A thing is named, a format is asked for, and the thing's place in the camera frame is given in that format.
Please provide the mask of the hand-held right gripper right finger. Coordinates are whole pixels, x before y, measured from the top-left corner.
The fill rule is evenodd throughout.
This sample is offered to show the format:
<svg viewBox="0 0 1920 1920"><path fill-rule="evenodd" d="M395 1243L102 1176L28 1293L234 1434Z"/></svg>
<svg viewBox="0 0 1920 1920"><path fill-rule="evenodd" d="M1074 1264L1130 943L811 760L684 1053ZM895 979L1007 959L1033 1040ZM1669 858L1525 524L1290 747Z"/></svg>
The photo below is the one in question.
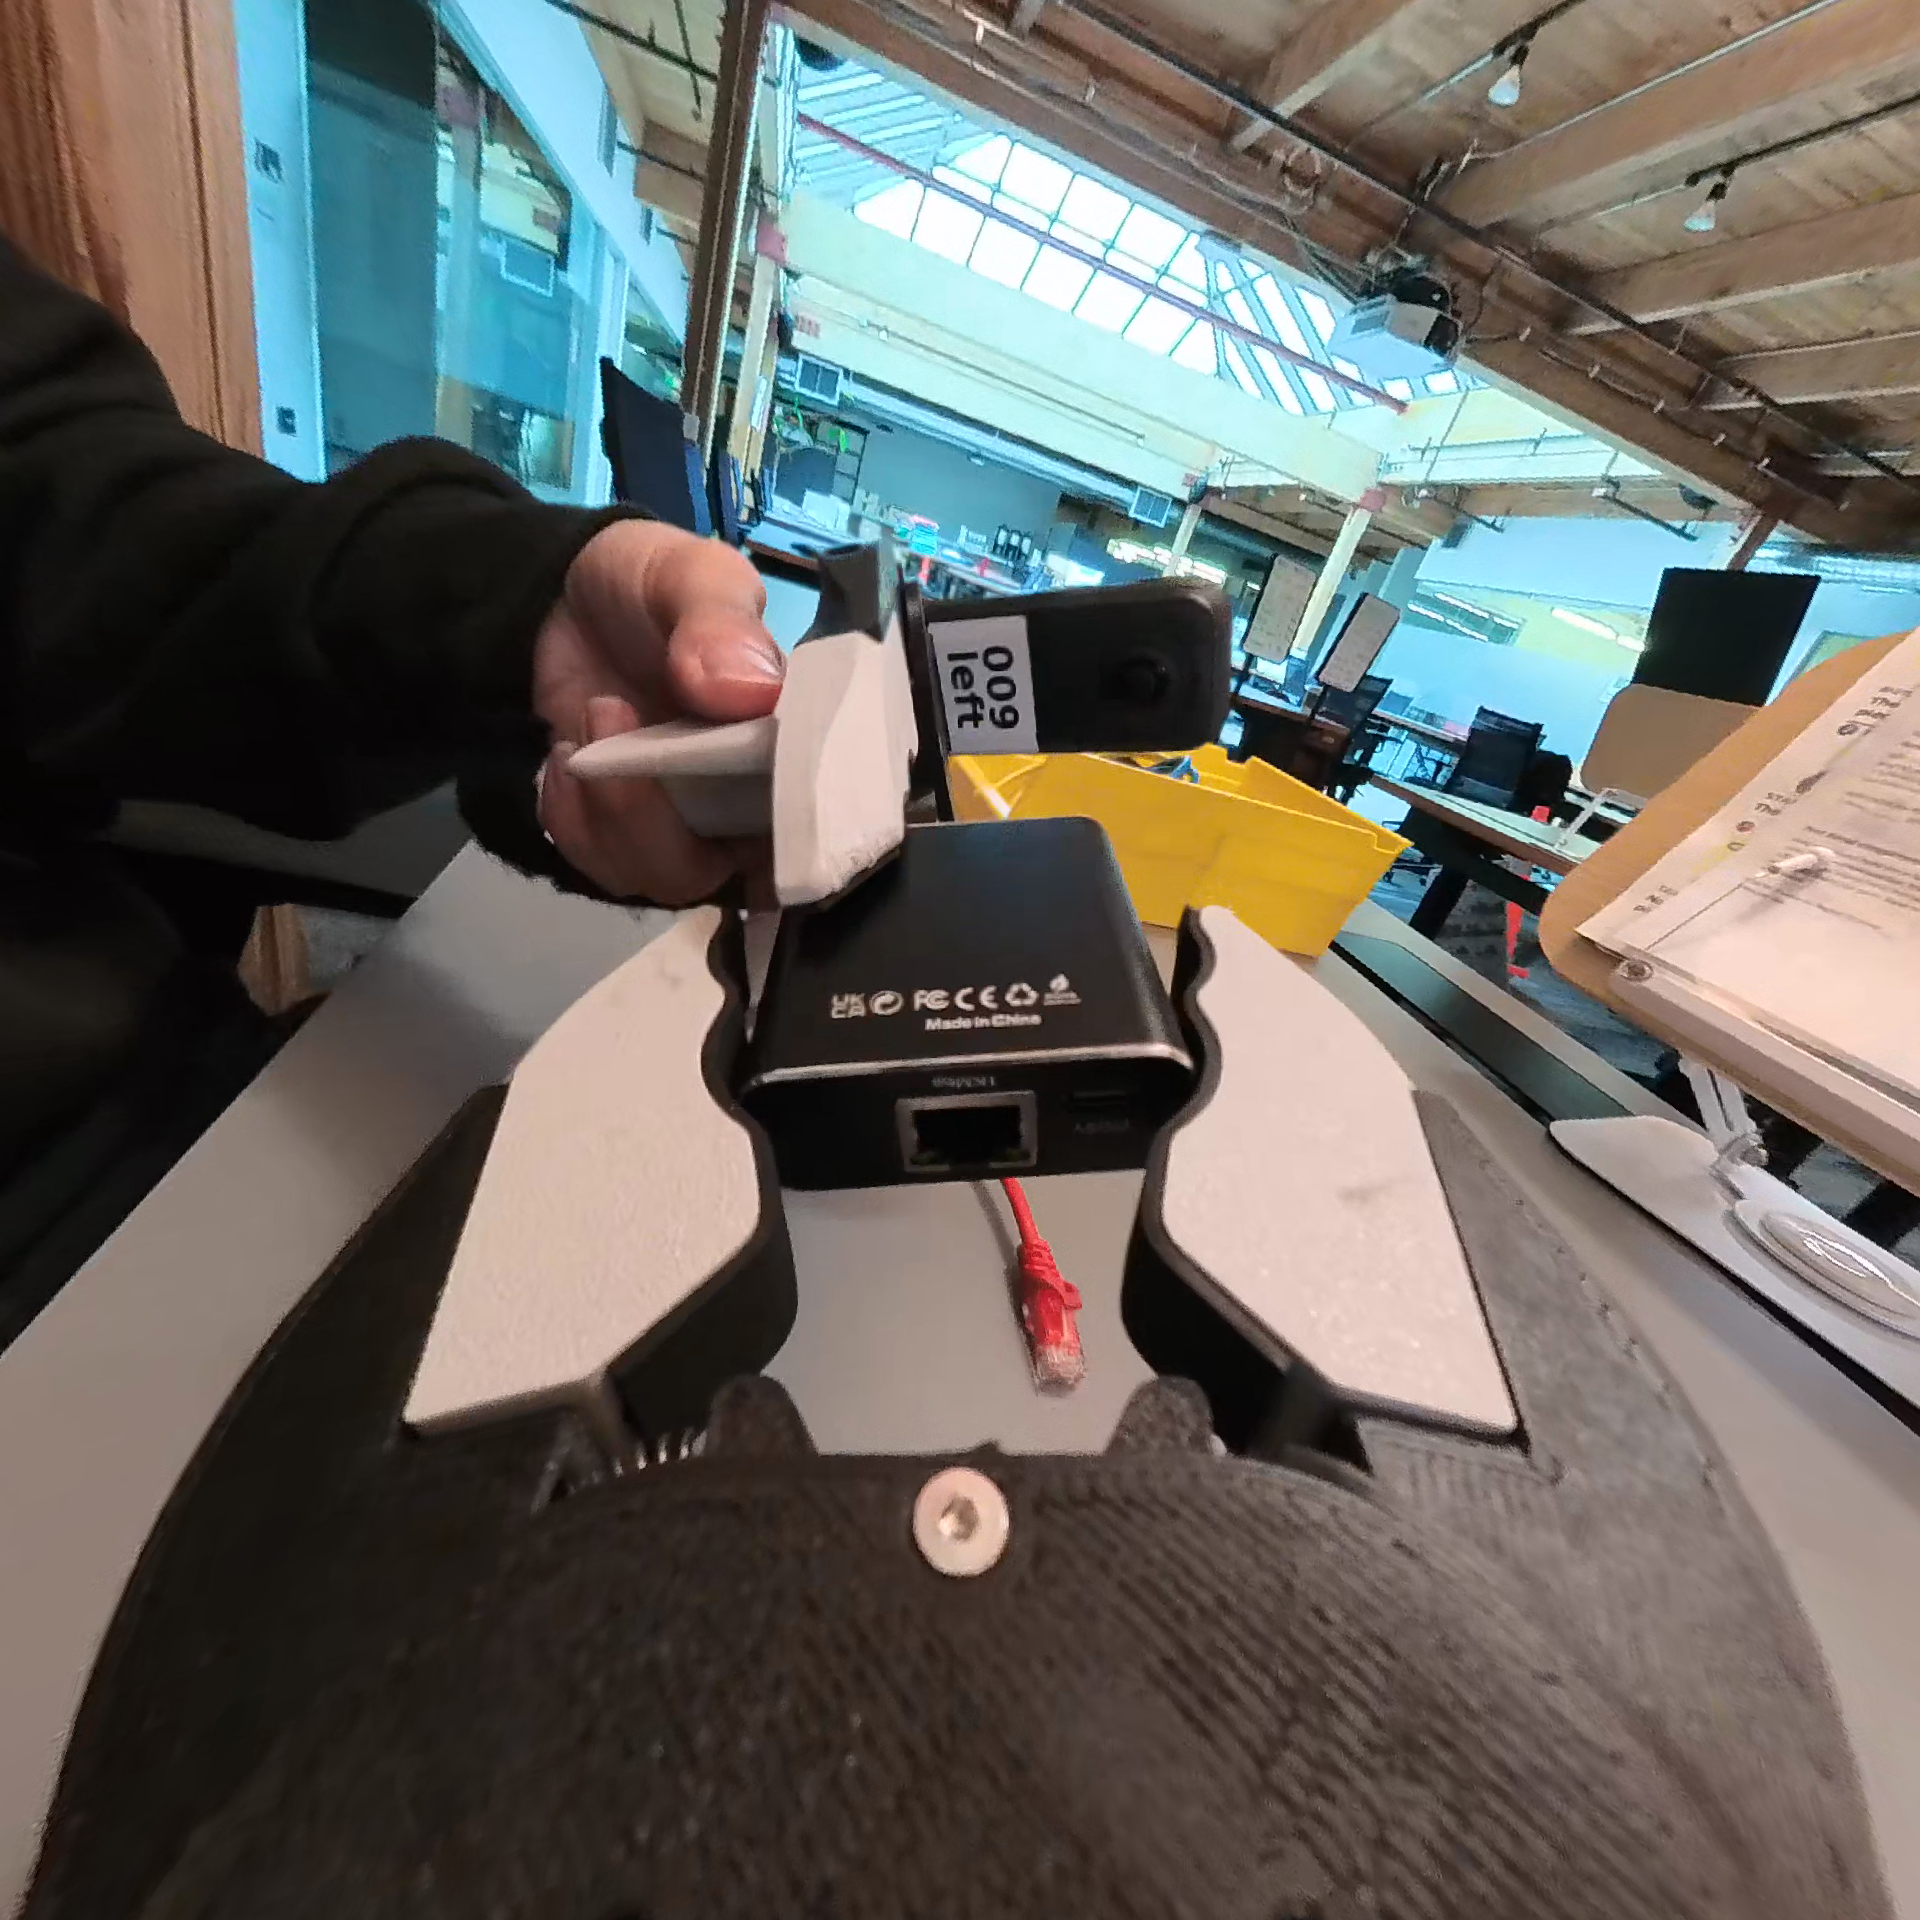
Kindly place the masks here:
<svg viewBox="0 0 1920 1920"><path fill-rule="evenodd" d="M1411 1079L1225 905L1185 910L1196 1090L1148 1148L1122 1327L1199 1387L1218 1448L1364 1448L1364 1426L1518 1436L1518 1402Z"/></svg>

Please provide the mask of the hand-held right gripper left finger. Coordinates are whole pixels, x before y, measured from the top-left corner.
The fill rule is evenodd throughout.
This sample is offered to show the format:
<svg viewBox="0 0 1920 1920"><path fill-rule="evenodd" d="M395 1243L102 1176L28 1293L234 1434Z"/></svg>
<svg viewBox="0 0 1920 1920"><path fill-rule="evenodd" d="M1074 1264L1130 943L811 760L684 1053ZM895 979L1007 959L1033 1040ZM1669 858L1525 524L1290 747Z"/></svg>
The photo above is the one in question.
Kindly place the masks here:
<svg viewBox="0 0 1920 1920"><path fill-rule="evenodd" d="M403 1410L415 1434L538 1411L693 1442L798 1322L769 1134L745 1112L747 940L675 917L517 1064Z"/></svg>

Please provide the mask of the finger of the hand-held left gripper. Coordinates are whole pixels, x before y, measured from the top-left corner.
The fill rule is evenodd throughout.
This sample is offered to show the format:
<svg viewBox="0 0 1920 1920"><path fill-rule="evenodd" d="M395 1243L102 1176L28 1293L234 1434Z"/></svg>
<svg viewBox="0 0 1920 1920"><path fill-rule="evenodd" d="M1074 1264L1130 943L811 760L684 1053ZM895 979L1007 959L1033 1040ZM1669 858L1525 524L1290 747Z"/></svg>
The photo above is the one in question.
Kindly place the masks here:
<svg viewBox="0 0 1920 1920"><path fill-rule="evenodd" d="M916 715L900 627L801 640L773 747L773 893L811 910L858 889L906 839Z"/></svg>

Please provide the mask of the black network splitter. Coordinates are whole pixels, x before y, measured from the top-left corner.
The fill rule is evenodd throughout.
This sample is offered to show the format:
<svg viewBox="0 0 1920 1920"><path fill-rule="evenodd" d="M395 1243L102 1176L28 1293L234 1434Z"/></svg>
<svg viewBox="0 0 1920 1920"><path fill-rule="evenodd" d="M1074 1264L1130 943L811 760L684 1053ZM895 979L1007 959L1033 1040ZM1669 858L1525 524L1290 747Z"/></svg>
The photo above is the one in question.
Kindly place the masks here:
<svg viewBox="0 0 1920 1920"><path fill-rule="evenodd" d="M910 829L783 912L738 1103L795 1190L1146 1167L1196 1056L1093 820Z"/></svg>

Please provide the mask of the yellow plastic bin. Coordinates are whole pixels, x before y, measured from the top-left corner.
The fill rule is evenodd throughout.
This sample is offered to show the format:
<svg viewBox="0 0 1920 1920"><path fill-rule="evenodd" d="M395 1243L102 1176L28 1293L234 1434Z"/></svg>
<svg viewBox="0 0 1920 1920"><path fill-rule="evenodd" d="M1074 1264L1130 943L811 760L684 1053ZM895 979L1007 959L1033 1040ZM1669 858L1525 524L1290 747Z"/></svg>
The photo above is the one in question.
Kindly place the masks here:
<svg viewBox="0 0 1920 1920"><path fill-rule="evenodd" d="M953 806L991 820L1099 820L1146 925L1234 910L1273 947L1319 959L1407 839L1220 747L1153 756L953 756Z"/></svg>

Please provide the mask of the grey desk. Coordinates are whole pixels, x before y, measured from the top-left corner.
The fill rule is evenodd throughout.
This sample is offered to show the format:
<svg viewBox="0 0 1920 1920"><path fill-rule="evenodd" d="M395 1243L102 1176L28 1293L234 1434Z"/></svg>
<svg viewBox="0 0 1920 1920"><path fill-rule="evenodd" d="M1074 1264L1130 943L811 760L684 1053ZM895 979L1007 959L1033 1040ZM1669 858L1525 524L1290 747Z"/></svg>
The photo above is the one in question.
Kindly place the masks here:
<svg viewBox="0 0 1920 1920"><path fill-rule="evenodd" d="M276 1056L5 1351L0 1900L19 1912L60 1748L150 1524L276 1318L417 1152L658 917L573 905L459 853ZM1548 1145L1500 1085L1339 959L1313 980L1474 1128L1716 1434L1821 1641L1899 1917L1920 1912L1920 1455L1794 1327ZM1146 1359L1120 1278L1135 1172L1038 1182L1085 1293L1090 1382L1033 1387L997 1209L970 1187L788 1200L798 1327L773 1373L833 1450L1105 1442Z"/></svg>

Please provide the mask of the person's left hand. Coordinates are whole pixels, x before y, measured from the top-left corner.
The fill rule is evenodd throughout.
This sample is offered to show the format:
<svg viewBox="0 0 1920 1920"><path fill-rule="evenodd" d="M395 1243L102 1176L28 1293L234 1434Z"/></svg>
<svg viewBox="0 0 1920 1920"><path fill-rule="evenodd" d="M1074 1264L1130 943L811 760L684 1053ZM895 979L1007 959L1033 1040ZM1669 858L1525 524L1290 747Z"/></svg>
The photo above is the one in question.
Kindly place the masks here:
<svg viewBox="0 0 1920 1920"><path fill-rule="evenodd" d="M652 520L614 520L573 559L532 649L532 711L550 735L538 820L599 893L689 910L745 889L773 905L769 839L694 835L663 784L573 771L610 735L769 715L784 658L766 604L747 555Z"/></svg>

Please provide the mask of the black standing panel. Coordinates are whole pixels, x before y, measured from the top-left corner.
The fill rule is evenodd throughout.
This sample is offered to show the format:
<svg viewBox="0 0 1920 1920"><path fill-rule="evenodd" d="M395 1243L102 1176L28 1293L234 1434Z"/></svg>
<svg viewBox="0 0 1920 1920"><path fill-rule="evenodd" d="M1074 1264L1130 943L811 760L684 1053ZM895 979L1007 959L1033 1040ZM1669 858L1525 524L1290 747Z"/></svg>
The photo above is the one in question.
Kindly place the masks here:
<svg viewBox="0 0 1920 1920"><path fill-rule="evenodd" d="M1669 569L1632 683L1764 709L1818 583L1810 572Z"/></svg>
<svg viewBox="0 0 1920 1920"><path fill-rule="evenodd" d="M663 524L713 538L709 474L679 403L643 391L614 360L599 360L599 397L610 493Z"/></svg>

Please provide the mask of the background wooden table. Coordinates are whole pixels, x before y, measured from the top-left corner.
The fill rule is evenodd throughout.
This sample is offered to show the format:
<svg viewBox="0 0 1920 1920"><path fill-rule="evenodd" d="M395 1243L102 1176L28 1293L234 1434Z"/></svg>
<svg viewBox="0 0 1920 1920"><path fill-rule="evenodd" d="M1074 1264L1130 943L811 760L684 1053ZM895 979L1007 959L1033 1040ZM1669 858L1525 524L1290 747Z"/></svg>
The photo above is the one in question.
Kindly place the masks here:
<svg viewBox="0 0 1920 1920"><path fill-rule="evenodd" d="M1600 839L1525 820L1505 806L1453 798L1436 784L1364 776L1378 795L1407 806L1404 839L1436 866L1411 932L1438 940L1470 889L1500 895L1518 912L1541 912L1548 893L1573 873Z"/></svg>

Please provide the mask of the white stand base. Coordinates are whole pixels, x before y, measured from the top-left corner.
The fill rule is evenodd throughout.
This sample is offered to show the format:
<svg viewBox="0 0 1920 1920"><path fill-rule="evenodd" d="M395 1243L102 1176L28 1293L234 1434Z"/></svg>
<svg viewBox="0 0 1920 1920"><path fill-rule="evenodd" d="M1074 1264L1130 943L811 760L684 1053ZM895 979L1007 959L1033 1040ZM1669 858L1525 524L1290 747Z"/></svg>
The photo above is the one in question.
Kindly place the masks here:
<svg viewBox="0 0 1920 1920"><path fill-rule="evenodd" d="M1653 1112L1556 1116L1548 1122L1554 1148L1918 1426L1918 1264L1775 1176L1731 1079L1693 1056L1676 1056L1676 1070L1693 1093L1697 1122Z"/></svg>

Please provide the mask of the black office chair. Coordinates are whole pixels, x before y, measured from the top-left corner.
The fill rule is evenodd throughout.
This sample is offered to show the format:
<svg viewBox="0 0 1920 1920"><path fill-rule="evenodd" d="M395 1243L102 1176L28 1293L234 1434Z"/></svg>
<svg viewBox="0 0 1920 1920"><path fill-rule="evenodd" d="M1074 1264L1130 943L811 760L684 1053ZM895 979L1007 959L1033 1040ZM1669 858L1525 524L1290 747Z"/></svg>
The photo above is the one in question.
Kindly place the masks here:
<svg viewBox="0 0 1920 1920"><path fill-rule="evenodd" d="M1541 742L1541 722L1525 722L1483 702L1438 791L1455 800L1515 810Z"/></svg>

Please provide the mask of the white ceiling projector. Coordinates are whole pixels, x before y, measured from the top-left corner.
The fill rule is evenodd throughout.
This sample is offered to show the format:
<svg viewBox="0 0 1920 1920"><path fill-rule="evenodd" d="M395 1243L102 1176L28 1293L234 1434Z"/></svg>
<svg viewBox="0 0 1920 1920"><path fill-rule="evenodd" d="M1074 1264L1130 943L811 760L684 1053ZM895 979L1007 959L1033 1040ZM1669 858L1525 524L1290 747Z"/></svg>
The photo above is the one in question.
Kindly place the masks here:
<svg viewBox="0 0 1920 1920"><path fill-rule="evenodd" d="M1329 349L1376 388L1453 371L1459 360L1455 295L1436 275L1386 275L1337 317Z"/></svg>

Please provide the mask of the wooden document stand with sheets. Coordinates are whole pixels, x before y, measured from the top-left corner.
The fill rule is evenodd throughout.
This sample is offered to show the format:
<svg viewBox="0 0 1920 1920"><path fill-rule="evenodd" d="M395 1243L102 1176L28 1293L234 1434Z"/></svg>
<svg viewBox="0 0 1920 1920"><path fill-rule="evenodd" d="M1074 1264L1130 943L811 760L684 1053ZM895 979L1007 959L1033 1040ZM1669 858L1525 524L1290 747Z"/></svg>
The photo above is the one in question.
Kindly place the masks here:
<svg viewBox="0 0 1920 1920"><path fill-rule="evenodd" d="M1918 1190L1918 658L1803 675L1548 895L1548 966Z"/></svg>

